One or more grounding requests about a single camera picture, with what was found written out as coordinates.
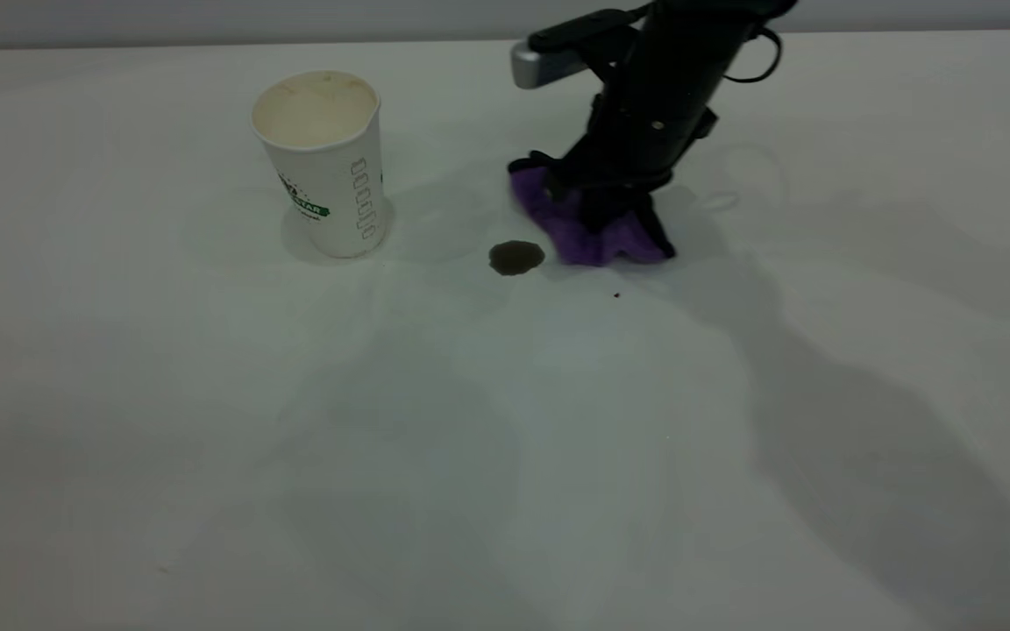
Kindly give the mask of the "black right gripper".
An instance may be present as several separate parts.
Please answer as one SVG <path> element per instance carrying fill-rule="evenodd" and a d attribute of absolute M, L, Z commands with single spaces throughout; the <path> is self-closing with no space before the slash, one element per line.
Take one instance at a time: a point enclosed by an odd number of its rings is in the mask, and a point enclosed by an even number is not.
<path fill-rule="evenodd" d="M 584 136 L 558 159 L 558 195 L 582 192 L 579 221 L 590 233 L 602 233 L 613 221 L 610 188 L 656 188 L 669 182 L 679 161 L 707 138 L 719 120 L 709 107 L 691 116 L 648 117 L 615 103 L 609 92 L 605 85 L 594 97 Z M 641 260 L 676 256 L 649 192 L 635 200 L 635 221 Z"/>

